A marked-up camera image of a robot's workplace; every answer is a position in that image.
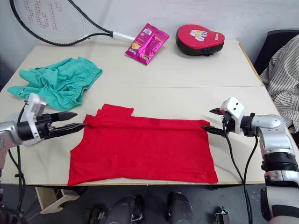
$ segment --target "clothing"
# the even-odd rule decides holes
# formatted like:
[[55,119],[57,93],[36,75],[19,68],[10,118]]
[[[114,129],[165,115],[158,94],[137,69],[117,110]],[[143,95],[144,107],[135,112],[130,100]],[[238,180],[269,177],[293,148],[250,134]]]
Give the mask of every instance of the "clothing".
[[131,116],[133,108],[105,104],[86,115],[82,141],[71,150],[68,185],[133,178],[217,183],[205,120]]
[[260,78],[290,132],[299,131],[299,35],[272,57]]
[[13,86],[7,91],[25,99],[33,92],[43,97],[54,109],[68,111],[82,104],[83,91],[92,86],[102,74],[102,69],[93,62],[78,57],[29,71],[21,70],[19,74],[29,84]]

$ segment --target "white table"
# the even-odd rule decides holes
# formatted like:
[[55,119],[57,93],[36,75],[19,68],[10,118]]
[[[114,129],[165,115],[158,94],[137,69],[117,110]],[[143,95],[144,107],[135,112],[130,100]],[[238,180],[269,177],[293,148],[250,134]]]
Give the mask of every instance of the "white table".
[[[123,55],[126,43],[115,40],[86,41],[73,47],[54,47],[41,43],[29,54],[22,69],[45,66],[66,57],[86,57],[103,69],[103,74],[84,93],[83,104],[72,112],[78,116],[59,123],[82,122],[86,114],[95,115],[104,103],[133,107],[134,116],[162,119],[205,119],[213,126],[221,126],[221,116],[209,113],[220,107],[230,96],[235,96],[247,109],[248,114],[278,114],[266,89],[256,77],[246,56],[236,40],[227,40],[219,53],[210,57],[187,57],[176,50],[174,41],[168,41],[153,61],[144,66]],[[5,106],[0,120],[22,107],[22,99],[13,97],[6,89],[25,85],[18,71],[0,93]],[[57,112],[46,107],[45,112]],[[65,185],[68,180],[70,150],[82,139],[83,131],[60,138],[44,140],[34,146],[21,146],[22,170],[27,184]],[[230,139],[235,160],[243,173],[245,163],[254,145],[254,138],[231,133]],[[209,134],[219,184],[239,183],[240,179],[231,162],[223,137]],[[259,147],[249,166],[248,183],[263,183]],[[3,170],[3,183],[17,183],[16,169],[7,157]],[[108,179],[84,185],[121,184],[182,184],[135,179]]]

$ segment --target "cartoon print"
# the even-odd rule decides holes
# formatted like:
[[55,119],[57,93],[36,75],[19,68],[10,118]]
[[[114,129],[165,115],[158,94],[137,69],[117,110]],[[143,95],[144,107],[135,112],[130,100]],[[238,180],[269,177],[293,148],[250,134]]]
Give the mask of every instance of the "cartoon print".
[[201,31],[201,30],[198,30],[198,29],[191,30],[190,34],[192,36],[195,36],[195,39],[198,40],[198,41],[204,41],[205,37],[207,36],[206,31],[203,31],[203,30]]

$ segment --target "chip bag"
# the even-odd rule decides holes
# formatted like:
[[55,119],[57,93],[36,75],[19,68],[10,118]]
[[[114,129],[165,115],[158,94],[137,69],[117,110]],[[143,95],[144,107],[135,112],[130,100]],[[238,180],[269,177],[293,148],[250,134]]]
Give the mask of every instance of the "chip bag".
[[126,51],[126,54],[147,65],[168,38],[167,33],[147,23]]

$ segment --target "white wall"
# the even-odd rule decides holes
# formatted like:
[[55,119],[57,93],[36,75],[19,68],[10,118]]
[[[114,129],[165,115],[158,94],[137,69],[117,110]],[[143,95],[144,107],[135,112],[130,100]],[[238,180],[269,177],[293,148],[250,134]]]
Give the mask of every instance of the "white wall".
[[[299,0],[75,0],[107,29],[136,36],[145,23],[175,38],[184,24],[200,24],[236,38],[254,62],[275,29],[299,28]],[[0,58],[16,70],[37,40],[16,21],[9,1],[0,1]]]

